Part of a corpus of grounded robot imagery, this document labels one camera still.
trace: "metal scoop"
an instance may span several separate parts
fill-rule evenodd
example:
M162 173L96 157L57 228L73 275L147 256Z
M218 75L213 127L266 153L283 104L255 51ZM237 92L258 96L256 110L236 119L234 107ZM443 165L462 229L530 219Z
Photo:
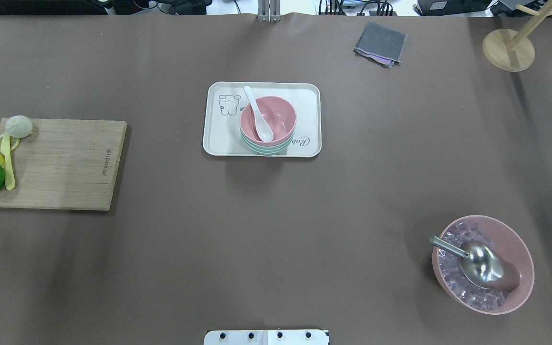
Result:
M460 258L460 266L467 279L479 288L512 291L519 286L521 274L508 261L494 254L486 244L478 241L463 242L456 247L436 236L429 243Z

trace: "cartoon bear print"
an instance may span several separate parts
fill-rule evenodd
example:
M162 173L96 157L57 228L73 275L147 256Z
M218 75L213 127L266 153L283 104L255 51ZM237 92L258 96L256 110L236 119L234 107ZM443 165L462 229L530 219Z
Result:
M218 103L221 106L221 114L231 116L237 114L241 96L225 96L222 94L218 98Z

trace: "brown tabletop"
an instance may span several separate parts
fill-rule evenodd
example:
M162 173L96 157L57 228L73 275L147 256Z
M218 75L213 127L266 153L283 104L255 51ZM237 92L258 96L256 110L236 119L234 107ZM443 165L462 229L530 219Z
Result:
M355 55L369 21L408 33L400 66ZM129 124L109 212L0 208L0 345L279 327L335 345L552 344L552 18L524 72L481 50L525 22L0 17L0 119ZM205 153L216 81L316 85L321 152ZM474 312L437 283L427 237L468 214L510 225L534 258L513 313Z

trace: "green bowl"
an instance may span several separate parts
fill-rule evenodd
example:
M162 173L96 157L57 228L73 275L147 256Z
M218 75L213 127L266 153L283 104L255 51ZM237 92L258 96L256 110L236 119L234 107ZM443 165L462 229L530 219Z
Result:
M244 139L245 144L247 144L247 146L250 147L251 150L257 153L260 153L262 155L275 155L276 153L285 150L287 146L291 144L293 136L291 136L285 142L282 142L282 144L278 144L276 146L259 146L257 144L254 144L254 142L248 140L244 135L242 136L242 139Z

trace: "round wooden base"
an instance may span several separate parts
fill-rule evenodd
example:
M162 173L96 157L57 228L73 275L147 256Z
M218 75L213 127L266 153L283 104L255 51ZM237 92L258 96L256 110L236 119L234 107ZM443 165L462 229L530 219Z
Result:
M515 30L498 29L484 37L484 56L495 67L508 72L521 72L534 62L534 46L527 37L522 39L510 52L506 50L506 43L510 42L516 34Z

